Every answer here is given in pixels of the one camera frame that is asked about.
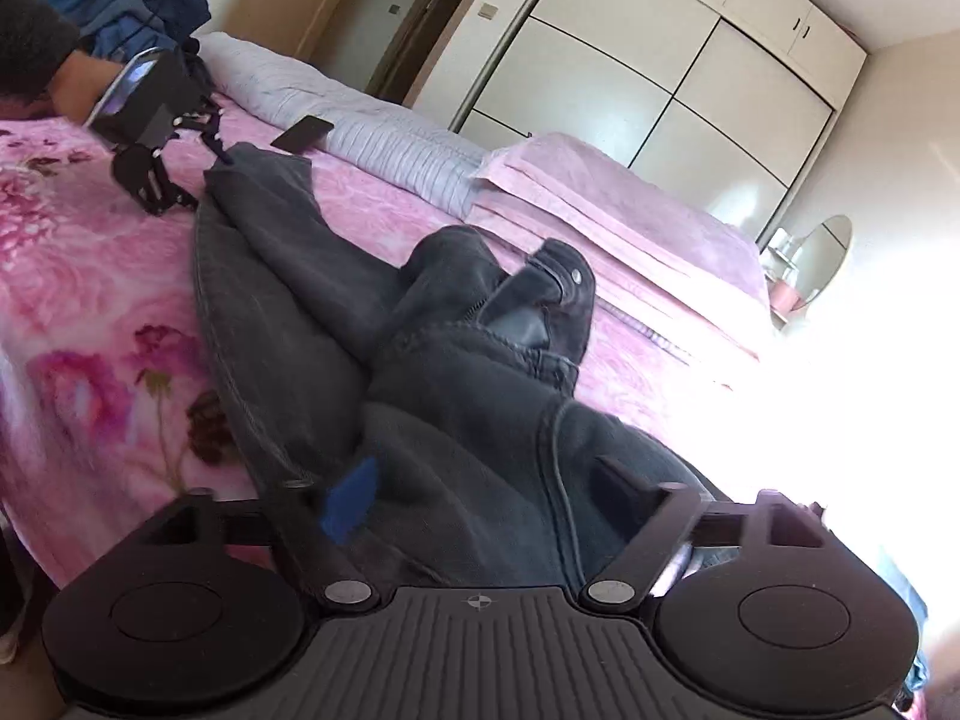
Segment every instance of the ribbed black plate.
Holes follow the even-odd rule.
[[[402,589],[379,613],[328,622],[286,675],[202,720],[743,716],[678,682],[634,624],[580,613],[558,589]],[[898,716],[876,707],[860,717]]]

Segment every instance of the smartphone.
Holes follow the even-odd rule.
[[[130,100],[133,92],[136,91],[143,79],[150,74],[150,71],[157,66],[157,62],[164,54],[165,51],[162,49],[147,49],[133,57],[113,80],[113,83],[107,87],[102,98],[90,111],[90,115],[83,126],[92,127],[93,122],[97,121],[99,117],[116,116],[120,113],[124,105]]]
[[[325,122],[316,116],[304,116],[273,141],[271,146],[286,151],[288,154],[300,155],[304,151],[317,146],[332,129],[333,124],[330,124],[330,122]]]

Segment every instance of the black phone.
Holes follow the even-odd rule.
[[[273,141],[271,146],[286,151],[288,154],[300,155],[309,148],[317,146],[332,129],[333,124],[330,124],[330,122],[325,122],[316,116],[304,116]]]

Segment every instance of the sliding wardrobe door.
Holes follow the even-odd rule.
[[[792,184],[832,108],[792,71],[723,22],[677,92],[784,184]]]
[[[530,19],[474,107],[524,135],[563,132],[630,165],[669,98],[616,60]]]
[[[520,141],[526,140],[520,133],[514,132],[510,127],[504,127],[500,122],[484,116],[479,111],[470,111],[470,115],[460,128],[460,134],[480,148],[486,148],[487,151],[515,146]]]
[[[750,154],[675,100],[631,170],[751,240],[763,231],[787,191]]]
[[[720,17],[697,0],[541,0],[543,20],[675,92]]]

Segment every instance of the metal screw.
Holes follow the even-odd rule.
[[[335,581],[323,591],[323,595],[335,604],[361,604],[373,595],[370,586],[363,581]]]
[[[614,605],[625,604],[632,597],[637,595],[637,591],[630,587],[625,581],[597,581],[589,586],[587,595],[599,604]]]

